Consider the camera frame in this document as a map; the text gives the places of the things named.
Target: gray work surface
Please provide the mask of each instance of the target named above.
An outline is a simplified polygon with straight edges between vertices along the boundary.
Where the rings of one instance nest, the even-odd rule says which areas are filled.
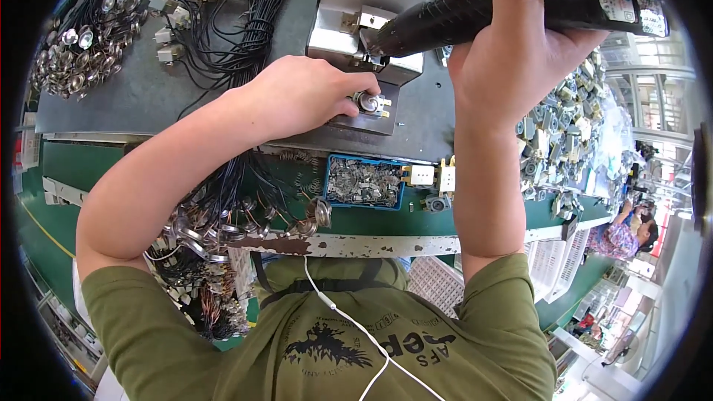
[[[283,3],[270,61],[305,53],[316,4],[317,0]],[[216,18],[218,27],[233,30],[245,6],[245,0],[230,0]],[[183,107],[196,100],[202,90],[191,82],[183,65],[166,67],[156,59],[157,46],[152,37],[164,25],[163,18],[149,17],[141,27],[140,38],[126,50],[120,73],[92,89],[80,102],[75,96],[63,100],[42,93],[36,131],[156,134],[175,122]],[[393,135],[325,126],[277,144],[427,162],[449,157],[455,125],[453,89],[436,54],[428,52],[425,58],[423,75],[401,88],[398,111],[391,118],[403,125],[397,125]],[[210,92],[199,106],[219,94]]]

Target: printed graphic on t-shirt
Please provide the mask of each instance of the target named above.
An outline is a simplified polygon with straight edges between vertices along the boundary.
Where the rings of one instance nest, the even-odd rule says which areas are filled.
[[[332,328],[326,323],[316,322],[315,325],[307,331],[306,340],[297,340],[290,343],[284,349],[282,359],[299,363],[303,355],[310,358],[323,360],[328,359],[339,365],[342,361],[349,365],[358,365],[363,368],[365,365],[371,367],[371,360],[367,357],[367,353],[363,350],[347,347],[343,340],[337,336],[343,334],[342,330]]]
[[[396,313],[384,315],[376,324],[366,325],[368,331],[387,329],[399,319]],[[413,319],[411,325],[435,326],[440,323],[438,318],[432,320]],[[288,337],[295,320],[288,325]],[[371,352],[366,352],[364,347],[370,345],[369,341],[360,340],[359,337],[351,338],[351,334],[359,334],[356,328],[348,321],[330,317],[317,317],[316,322],[304,335],[298,335],[296,340],[289,342],[282,353],[282,359],[290,364],[300,364],[302,358],[307,357],[315,362],[329,361],[334,364],[332,370],[309,371],[303,369],[308,376],[334,375],[346,368],[357,365],[361,368],[373,367]],[[453,343],[457,336],[447,334],[434,336],[428,331],[400,331],[397,334],[380,334],[385,339],[379,344],[388,352],[391,358],[400,356],[413,356],[422,367],[437,365],[450,357],[448,345]]]

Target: yellow line on floor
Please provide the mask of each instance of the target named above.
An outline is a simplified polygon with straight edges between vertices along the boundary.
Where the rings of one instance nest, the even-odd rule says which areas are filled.
[[[22,200],[18,200],[18,201],[20,202],[20,204],[22,205],[22,207],[25,209],[25,212],[27,212],[27,215],[29,215],[30,218],[32,218],[32,221],[34,221],[34,222],[35,222],[35,225],[37,225],[37,227],[40,228],[40,229],[42,230],[42,232],[45,233],[45,235],[47,236],[47,238],[49,238],[50,240],[52,240],[52,242],[53,242],[55,245],[57,245],[57,247],[58,247],[59,249],[61,249],[65,254],[69,255],[69,256],[72,257],[72,258],[74,258],[74,254],[72,254],[67,248],[65,248],[64,246],[62,246],[62,244],[59,243],[56,238],[54,238],[51,234],[49,234],[49,232],[47,232],[47,230],[46,230],[42,225],[40,225],[40,222],[37,221],[37,218],[35,218],[35,216],[32,215],[32,213],[30,212],[30,210],[27,209],[27,206],[25,206],[25,203],[24,203]]]

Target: olive green t-shirt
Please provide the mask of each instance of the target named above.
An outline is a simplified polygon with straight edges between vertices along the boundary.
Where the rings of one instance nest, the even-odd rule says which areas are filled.
[[[551,400],[556,371],[538,326],[527,257],[486,266],[466,285],[459,320],[402,289],[406,274],[384,259],[377,280],[395,288],[327,293],[406,370],[445,400]],[[303,258],[266,267],[275,291],[306,278]],[[358,278],[363,259],[310,258],[314,279]],[[131,401],[357,401],[384,357],[314,292],[260,312],[245,340],[220,352],[202,339],[151,274],[113,266],[82,291],[109,365]],[[260,291],[258,296],[266,295]],[[431,400],[393,365],[366,400]]]

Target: blue plastic tray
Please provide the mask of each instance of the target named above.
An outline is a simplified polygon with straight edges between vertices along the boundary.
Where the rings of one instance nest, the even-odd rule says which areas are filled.
[[[329,156],[326,157],[326,173],[325,173],[325,185],[324,185],[324,191],[322,192],[322,196],[326,200],[326,190],[329,187],[329,165],[332,164],[332,158],[344,158],[344,159],[354,159],[362,163],[367,163],[367,164],[391,164],[393,166],[405,166],[406,163],[401,163],[401,162],[393,162],[391,160],[386,160],[386,159],[368,159],[364,158],[362,156],[352,156],[352,155],[340,155],[340,154],[330,154]],[[356,203],[340,203],[338,201],[334,200],[327,200],[329,204],[331,204],[334,207],[343,207],[343,208],[371,208],[371,209],[380,209],[382,211],[398,211],[401,209],[401,201],[404,200],[404,188],[406,187],[405,182],[401,182],[398,190],[398,198],[397,198],[397,203],[394,205],[393,208],[389,208],[387,206],[372,206],[370,204],[356,204]]]

